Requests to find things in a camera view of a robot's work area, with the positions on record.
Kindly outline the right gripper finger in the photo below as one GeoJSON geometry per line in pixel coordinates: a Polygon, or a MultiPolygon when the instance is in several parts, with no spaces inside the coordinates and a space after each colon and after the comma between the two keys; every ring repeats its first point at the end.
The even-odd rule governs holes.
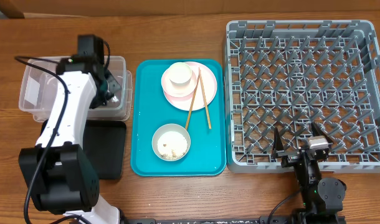
{"type": "Polygon", "coordinates": [[[313,137],[323,136],[329,144],[333,144],[333,140],[314,121],[311,122],[311,132],[313,137]]]}
{"type": "Polygon", "coordinates": [[[272,149],[272,151],[273,152],[283,152],[284,151],[284,147],[283,147],[283,144],[282,144],[281,136],[280,136],[280,133],[279,133],[277,127],[275,127],[275,129],[274,129],[273,149],[272,149]]]}

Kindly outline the pale green paper cup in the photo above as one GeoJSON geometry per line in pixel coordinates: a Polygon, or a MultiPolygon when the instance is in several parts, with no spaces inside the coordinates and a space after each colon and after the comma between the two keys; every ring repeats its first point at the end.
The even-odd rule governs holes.
{"type": "Polygon", "coordinates": [[[173,63],[168,68],[168,78],[173,85],[184,86],[190,82],[192,70],[188,64],[184,62],[173,63]]]}

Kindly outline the grey bowl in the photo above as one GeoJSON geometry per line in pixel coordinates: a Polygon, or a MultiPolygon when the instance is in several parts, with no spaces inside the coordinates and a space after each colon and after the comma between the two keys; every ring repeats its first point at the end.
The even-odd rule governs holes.
{"type": "Polygon", "coordinates": [[[161,135],[167,131],[177,131],[181,134],[183,134],[185,136],[185,138],[188,140],[188,143],[189,143],[189,146],[188,146],[188,149],[185,153],[185,155],[188,153],[190,147],[191,147],[191,138],[190,138],[190,135],[188,133],[188,131],[186,131],[186,129],[184,127],[182,127],[181,125],[178,125],[178,124],[173,124],[173,123],[170,123],[170,124],[165,124],[165,125],[162,125],[161,127],[159,127],[155,133],[153,134],[153,137],[152,137],[152,141],[151,141],[151,145],[152,145],[152,149],[154,151],[154,153],[162,160],[164,161],[168,161],[168,162],[173,162],[173,161],[178,161],[180,159],[182,159],[185,155],[183,155],[182,158],[180,159],[177,159],[177,160],[173,160],[173,161],[169,161],[169,160],[166,160],[164,158],[161,157],[161,155],[159,154],[158,150],[157,150],[157,141],[158,139],[161,137],[161,135]]]}

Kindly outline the wooden chopstick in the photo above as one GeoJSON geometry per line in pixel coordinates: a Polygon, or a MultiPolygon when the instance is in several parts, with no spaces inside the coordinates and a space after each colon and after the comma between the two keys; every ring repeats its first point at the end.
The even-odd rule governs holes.
{"type": "Polygon", "coordinates": [[[211,120],[210,120],[210,116],[209,116],[208,104],[207,104],[207,100],[206,100],[206,94],[205,94],[205,90],[204,90],[204,84],[203,84],[203,80],[202,80],[201,68],[198,68],[198,72],[199,72],[198,79],[199,79],[199,83],[201,86],[202,98],[203,98],[204,107],[205,107],[205,111],[206,111],[207,124],[208,124],[208,128],[212,129],[211,120]]]}
{"type": "Polygon", "coordinates": [[[201,77],[201,72],[198,71],[196,86],[195,86],[195,89],[193,91],[192,100],[191,100],[191,104],[190,104],[190,107],[189,107],[188,116],[187,116],[187,120],[186,120],[186,125],[185,125],[185,129],[186,130],[188,130],[189,122],[190,122],[190,119],[191,119],[192,109],[193,109],[194,101],[195,101],[195,98],[196,98],[196,92],[197,92],[197,88],[198,88],[200,77],[201,77]]]}

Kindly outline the white rice leftovers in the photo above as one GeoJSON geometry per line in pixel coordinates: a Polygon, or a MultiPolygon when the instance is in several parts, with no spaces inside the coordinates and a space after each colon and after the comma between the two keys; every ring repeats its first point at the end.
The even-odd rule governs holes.
{"type": "Polygon", "coordinates": [[[167,131],[157,141],[157,150],[162,158],[173,161],[183,157],[189,143],[185,136],[177,131],[167,131]]]}

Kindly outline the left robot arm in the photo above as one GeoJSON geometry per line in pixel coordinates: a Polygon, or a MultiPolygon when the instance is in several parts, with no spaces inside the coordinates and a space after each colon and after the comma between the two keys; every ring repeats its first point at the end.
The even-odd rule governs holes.
{"type": "Polygon", "coordinates": [[[63,58],[51,75],[59,81],[47,126],[32,148],[20,151],[19,165],[27,184],[24,220],[29,204],[39,211],[80,223],[122,223],[119,208],[100,195],[99,178],[83,152],[90,108],[105,104],[107,67],[103,54],[63,58]]]}

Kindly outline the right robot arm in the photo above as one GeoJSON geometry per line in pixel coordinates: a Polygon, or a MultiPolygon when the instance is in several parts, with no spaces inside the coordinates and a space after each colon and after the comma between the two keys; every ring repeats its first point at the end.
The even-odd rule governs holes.
{"type": "Polygon", "coordinates": [[[283,168],[292,167],[299,190],[283,199],[270,212],[267,223],[273,223],[273,215],[284,203],[300,194],[303,208],[294,209],[286,223],[345,223],[338,212],[343,209],[347,186],[334,177],[323,178],[319,161],[328,158],[333,140],[316,123],[311,123],[312,136],[295,151],[286,151],[278,129],[274,130],[272,157],[281,159],[283,168]]]}

